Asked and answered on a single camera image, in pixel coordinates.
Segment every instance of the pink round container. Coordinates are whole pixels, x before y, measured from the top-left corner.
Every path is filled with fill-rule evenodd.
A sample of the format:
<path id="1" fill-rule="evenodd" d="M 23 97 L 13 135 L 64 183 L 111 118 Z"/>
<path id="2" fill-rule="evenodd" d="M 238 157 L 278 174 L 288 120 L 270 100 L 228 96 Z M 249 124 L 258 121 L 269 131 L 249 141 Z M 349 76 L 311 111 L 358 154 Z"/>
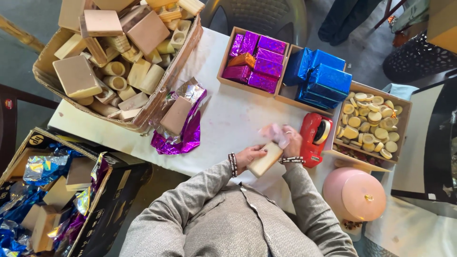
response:
<path id="1" fill-rule="evenodd" d="M 355 168 L 339 168 L 324 181 L 324 199 L 339 218 L 372 221 L 386 208 L 386 194 L 373 176 Z"/>

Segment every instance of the pink lid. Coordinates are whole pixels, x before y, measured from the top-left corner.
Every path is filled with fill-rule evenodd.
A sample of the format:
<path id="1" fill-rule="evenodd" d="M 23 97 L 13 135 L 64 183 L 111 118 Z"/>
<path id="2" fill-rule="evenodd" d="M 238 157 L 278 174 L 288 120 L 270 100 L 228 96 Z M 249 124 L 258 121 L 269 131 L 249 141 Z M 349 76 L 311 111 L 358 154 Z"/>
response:
<path id="1" fill-rule="evenodd" d="M 347 179 L 341 197 L 346 210 L 362 221 L 379 218 L 386 208 L 386 194 L 381 183 L 362 171 Z"/>

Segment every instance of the purple wrapped block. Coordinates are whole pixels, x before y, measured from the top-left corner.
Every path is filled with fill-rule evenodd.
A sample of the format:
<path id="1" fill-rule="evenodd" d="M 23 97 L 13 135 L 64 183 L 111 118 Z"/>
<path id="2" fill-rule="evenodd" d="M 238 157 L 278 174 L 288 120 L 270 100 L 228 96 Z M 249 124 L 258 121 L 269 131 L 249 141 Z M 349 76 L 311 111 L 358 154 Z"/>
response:
<path id="1" fill-rule="evenodd" d="M 231 66 L 225 68 L 222 77 L 228 80 L 236 81 L 239 83 L 248 82 L 251 75 L 251 68 L 249 66 Z"/>
<path id="2" fill-rule="evenodd" d="M 250 31 L 246 31 L 246 34 L 244 35 L 243 42 L 241 43 L 241 47 L 239 48 L 238 53 L 250 53 L 251 55 L 254 55 L 254 50 L 257 46 L 257 41 L 259 41 L 259 35 L 252 33 Z"/>
<path id="3" fill-rule="evenodd" d="M 232 49 L 230 50 L 230 53 L 229 53 L 229 55 L 231 57 L 238 56 L 238 50 L 239 50 L 239 47 L 241 46 L 241 43 L 243 42 L 243 38 L 244 38 L 244 35 L 236 34 L 235 39 L 233 40 Z"/>
<path id="4" fill-rule="evenodd" d="M 277 64 L 282 64 L 282 59 L 284 59 L 284 55 L 277 54 L 277 53 L 274 53 L 272 51 L 268 51 L 268 50 L 263 49 L 263 48 L 258 48 L 257 49 L 257 53 L 255 54 L 254 57 L 256 59 L 257 58 L 262 58 L 262 59 L 265 59 L 265 60 L 269 60 L 269 61 L 272 61 L 272 62 L 277 63 Z"/>
<path id="5" fill-rule="evenodd" d="M 262 89 L 268 93 L 274 94 L 276 85 L 278 84 L 277 79 L 273 79 L 269 76 L 253 72 L 249 77 L 248 85 L 258 89 Z"/>
<path id="6" fill-rule="evenodd" d="M 284 54 L 286 43 L 271 37 L 260 36 L 258 47 L 275 52 L 277 54 Z"/>
<path id="7" fill-rule="evenodd" d="M 255 61 L 254 71 L 274 79 L 279 79 L 282 72 L 282 64 L 278 64 L 262 58 L 257 58 Z"/>

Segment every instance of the hand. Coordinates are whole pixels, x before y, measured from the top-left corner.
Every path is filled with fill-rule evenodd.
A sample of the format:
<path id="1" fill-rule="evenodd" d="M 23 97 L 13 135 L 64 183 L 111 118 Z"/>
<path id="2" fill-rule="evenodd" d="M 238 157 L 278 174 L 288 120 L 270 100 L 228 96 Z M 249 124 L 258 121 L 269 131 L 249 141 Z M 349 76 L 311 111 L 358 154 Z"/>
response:
<path id="1" fill-rule="evenodd" d="M 260 151 L 260 149 L 264 146 L 265 145 L 254 145 L 235 154 L 238 175 L 243 173 L 246 170 L 246 166 L 248 166 L 255 158 L 264 157 L 266 155 L 266 149 Z"/>
<path id="2" fill-rule="evenodd" d="M 289 125 L 284 125 L 282 130 L 286 133 L 286 137 L 289 138 L 289 145 L 284 149 L 284 158 L 300 156 L 302 136 Z"/>

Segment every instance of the orange wrapped block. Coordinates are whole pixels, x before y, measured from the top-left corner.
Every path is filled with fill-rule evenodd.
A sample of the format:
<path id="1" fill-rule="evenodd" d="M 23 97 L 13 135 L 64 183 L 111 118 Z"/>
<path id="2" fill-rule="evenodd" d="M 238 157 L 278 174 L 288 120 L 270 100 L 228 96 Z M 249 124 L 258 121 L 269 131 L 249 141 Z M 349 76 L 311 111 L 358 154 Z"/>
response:
<path id="1" fill-rule="evenodd" d="M 238 55 L 237 57 L 231 59 L 228 62 L 227 67 L 244 66 L 244 65 L 254 68 L 255 58 L 250 53 L 241 54 L 241 55 Z"/>

